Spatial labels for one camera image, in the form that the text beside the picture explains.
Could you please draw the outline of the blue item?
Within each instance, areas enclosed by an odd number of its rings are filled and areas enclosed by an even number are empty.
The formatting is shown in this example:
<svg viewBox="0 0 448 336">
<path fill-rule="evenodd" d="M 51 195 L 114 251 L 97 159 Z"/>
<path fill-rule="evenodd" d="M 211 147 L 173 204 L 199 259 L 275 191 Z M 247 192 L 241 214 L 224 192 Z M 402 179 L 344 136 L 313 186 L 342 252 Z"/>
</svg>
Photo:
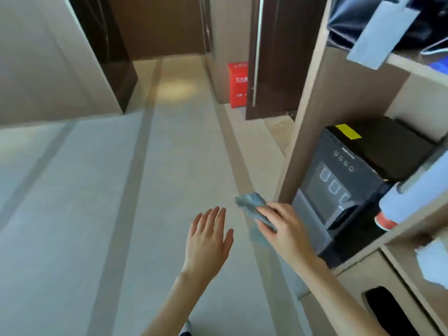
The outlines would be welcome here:
<svg viewBox="0 0 448 336">
<path fill-rule="evenodd" d="M 448 75 L 448 56 L 445 56 L 428 65 L 435 71 Z"/>
</svg>

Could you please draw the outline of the person's right forearm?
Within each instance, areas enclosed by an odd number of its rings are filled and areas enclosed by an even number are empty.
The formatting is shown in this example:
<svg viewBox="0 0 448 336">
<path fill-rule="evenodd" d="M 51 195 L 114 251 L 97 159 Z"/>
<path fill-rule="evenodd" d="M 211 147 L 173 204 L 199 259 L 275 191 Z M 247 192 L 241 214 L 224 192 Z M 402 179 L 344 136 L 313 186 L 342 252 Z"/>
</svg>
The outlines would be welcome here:
<svg viewBox="0 0 448 336">
<path fill-rule="evenodd" d="M 338 336 L 389 336 L 341 285 L 323 260 L 317 257 L 300 260 L 294 269 L 315 296 Z"/>
</svg>

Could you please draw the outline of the black countertop appliance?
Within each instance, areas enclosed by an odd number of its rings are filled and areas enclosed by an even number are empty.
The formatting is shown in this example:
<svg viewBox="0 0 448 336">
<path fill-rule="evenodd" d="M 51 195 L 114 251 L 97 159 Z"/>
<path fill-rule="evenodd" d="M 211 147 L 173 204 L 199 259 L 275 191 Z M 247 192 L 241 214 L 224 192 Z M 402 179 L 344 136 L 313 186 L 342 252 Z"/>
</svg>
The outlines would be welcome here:
<svg viewBox="0 0 448 336">
<path fill-rule="evenodd" d="M 435 142 L 383 116 L 322 129 L 292 206 L 316 255 L 338 267 L 386 233 L 379 202 L 409 178 Z"/>
</svg>

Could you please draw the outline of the beige wooden shelf cabinet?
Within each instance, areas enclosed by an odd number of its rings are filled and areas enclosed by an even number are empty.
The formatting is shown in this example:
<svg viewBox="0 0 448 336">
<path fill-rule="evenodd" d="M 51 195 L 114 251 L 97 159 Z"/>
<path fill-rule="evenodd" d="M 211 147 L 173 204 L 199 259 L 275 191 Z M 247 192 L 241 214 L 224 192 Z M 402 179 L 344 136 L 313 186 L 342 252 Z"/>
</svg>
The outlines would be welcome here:
<svg viewBox="0 0 448 336">
<path fill-rule="evenodd" d="M 424 50 L 391 52 L 373 70 L 330 45 L 331 6 L 328 0 L 280 180 L 277 197 L 288 203 L 326 126 L 386 116 L 434 141 L 430 156 L 448 148 L 448 75 L 428 66 L 448 56 L 448 38 Z M 415 253 L 438 237 L 448 244 L 448 190 L 331 270 L 370 313 L 375 307 L 368 303 L 378 299 L 373 316 L 384 314 L 398 336 L 448 336 L 448 290 L 423 278 Z"/>
</svg>

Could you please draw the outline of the person's right hand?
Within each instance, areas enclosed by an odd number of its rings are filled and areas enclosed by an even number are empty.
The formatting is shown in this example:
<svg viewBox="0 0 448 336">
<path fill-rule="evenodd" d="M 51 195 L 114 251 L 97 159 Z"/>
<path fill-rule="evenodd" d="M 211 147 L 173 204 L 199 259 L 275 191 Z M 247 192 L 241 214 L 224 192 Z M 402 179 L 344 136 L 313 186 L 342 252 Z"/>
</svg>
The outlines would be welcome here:
<svg viewBox="0 0 448 336">
<path fill-rule="evenodd" d="M 306 228 L 290 204 L 267 202 L 266 206 L 257 206 L 256 210 L 276 228 L 274 232 L 261 220 L 256 220 L 260 232 L 298 275 L 329 271 L 325 262 L 315 254 Z"/>
</svg>

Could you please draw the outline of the white crumpled paper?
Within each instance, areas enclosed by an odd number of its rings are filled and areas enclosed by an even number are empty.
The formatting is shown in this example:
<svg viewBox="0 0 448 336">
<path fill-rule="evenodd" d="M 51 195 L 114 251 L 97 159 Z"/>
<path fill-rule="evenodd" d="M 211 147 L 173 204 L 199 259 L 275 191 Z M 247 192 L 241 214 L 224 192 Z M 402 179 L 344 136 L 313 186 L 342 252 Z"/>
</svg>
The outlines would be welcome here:
<svg viewBox="0 0 448 336">
<path fill-rule="evenodd" d="M 423 278 L 448 290 L 448 244 L 435 238 L 426 246 L 415 249 L 417 264 Z"/>
</svg>

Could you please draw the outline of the white bottle with red cap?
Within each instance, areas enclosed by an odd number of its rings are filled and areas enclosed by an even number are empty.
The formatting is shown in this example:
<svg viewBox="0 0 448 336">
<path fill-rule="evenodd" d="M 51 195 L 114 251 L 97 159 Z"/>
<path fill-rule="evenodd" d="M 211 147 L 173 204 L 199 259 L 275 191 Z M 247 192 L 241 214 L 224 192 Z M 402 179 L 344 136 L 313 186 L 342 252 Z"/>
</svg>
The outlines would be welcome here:
<svg viewBox="0 0 448 336">
<path fill-rule="evenodd" d="M 448 148 L 437 149 L 407 180 L 396 183 L 379 201 L 374 222 L 394 229 L 448 190 Z"/>
</svg>

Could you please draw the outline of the white paper tag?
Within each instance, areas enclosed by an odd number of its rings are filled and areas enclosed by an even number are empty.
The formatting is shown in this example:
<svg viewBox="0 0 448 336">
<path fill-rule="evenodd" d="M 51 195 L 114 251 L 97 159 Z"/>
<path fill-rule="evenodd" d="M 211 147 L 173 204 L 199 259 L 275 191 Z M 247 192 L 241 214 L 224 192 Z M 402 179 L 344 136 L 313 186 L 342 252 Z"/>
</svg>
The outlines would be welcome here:
<svg viewBox="0 0 448 336">
<path fill-rule="evenodd" d="M 420 14 L 408 6 L 412 1 L 381 1 L 346 59 L 373 70 L 381 67 Z"/>
</svg>

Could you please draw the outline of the grey cleaning cloth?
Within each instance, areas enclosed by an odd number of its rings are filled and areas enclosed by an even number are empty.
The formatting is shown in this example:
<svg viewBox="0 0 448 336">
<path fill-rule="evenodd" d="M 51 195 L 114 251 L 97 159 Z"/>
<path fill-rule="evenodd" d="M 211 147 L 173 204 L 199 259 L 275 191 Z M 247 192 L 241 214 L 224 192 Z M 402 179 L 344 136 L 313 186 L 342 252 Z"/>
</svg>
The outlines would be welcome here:
<svg viewBox="0 0 448 336">
<path fill-rule="evenodd" d="M 256 211 L 256 206 L 267 206 L 266 201 L 257 192 L 236 197 L 235 203 L 246 213 L 246 216 L 252 218 L 253 220 L 258 220 L 259 218 L 259 214 Z M 256 224 L 250 228 L 249 237 L 253 243 L 258 243 L 264 247 L 271 247 L 270 243 L 260 232 Z"/>
</svg>

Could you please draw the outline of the dark brown door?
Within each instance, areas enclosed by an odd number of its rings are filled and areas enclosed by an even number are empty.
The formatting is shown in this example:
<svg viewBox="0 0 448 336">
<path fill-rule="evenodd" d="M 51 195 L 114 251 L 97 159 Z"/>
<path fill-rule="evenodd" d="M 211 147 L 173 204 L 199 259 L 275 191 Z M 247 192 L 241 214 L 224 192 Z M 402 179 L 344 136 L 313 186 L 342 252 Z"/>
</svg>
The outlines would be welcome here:
<svg viewBox="0 0 448 336">
<path fill-rule="evenodd" d="M 256 106 L 252 107 L 258 0 L 252 0 L 246 120 L 296 112 L 328 0 L 264 0 Z"/>
</svg>

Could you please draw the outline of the red fire equipment box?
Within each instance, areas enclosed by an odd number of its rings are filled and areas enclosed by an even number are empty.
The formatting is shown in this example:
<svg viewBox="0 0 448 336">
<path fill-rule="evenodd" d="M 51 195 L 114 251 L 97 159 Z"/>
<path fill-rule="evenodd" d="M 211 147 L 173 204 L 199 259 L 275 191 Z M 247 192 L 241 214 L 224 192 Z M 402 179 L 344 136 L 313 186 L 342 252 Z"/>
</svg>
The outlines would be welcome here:
<svg viewBox="0 0 448 336">
<path fill-rule="evenodd" d="M 245 107 L 247 104 L 248 70 L 248 62 L 228 64 L 229 103 L 232 109 Z"/>
</svg>

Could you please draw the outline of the black bag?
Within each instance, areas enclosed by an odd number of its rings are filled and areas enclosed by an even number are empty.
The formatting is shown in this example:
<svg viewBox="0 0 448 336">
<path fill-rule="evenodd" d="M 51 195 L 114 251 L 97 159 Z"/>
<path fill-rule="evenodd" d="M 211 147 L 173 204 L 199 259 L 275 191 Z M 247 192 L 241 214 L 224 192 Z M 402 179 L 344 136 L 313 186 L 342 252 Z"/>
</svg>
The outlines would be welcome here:
<svg viewBox="0 0 448 336">
<path fill-rule="evenodd" d="M 327 29 L 329 43 L 351 50 L 382 2 L 399 0 L 332 0 Z M 418 11 L 393 51 L 424 50 L 448 38 L 448 0 L 409 0 L 406 9 Z"/>
</svg>

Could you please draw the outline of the person's left hand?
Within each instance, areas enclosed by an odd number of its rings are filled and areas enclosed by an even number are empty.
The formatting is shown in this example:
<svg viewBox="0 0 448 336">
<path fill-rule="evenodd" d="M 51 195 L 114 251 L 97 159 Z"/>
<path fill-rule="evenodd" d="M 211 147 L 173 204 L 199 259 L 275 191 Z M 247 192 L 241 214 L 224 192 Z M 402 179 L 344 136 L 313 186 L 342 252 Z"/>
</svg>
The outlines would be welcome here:
<svg viewBox="0 0 448 336">
<path fill-rule="evenodd" d="M 225 230 L 226 208 L 220 207 L 216 217 L 214 233 L 210 238 L 205 236 L 207 211 L 203 213 L 197 230 L 191 238 L 189 228 L 182 271 L 206 273 L 208 276 L 214 276 L 215 278 L 226 262 L 226 260 L 222 260 L 223 240 L 228 231 Z"/>
</svg>

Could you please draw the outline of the person's left forearm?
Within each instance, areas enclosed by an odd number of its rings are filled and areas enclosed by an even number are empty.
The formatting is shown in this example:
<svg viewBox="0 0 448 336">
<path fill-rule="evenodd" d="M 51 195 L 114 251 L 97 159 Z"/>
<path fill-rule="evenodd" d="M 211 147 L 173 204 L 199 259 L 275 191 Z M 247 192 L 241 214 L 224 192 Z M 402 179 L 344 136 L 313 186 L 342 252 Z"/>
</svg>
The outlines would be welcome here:
<svg viewBox="0 0 448 336">
<path fill-rule="evenodd" d="M 154 319 L 141 336 L 179 336 L 189 315 L 214 276 L 182 271 Z"/>
</svg>

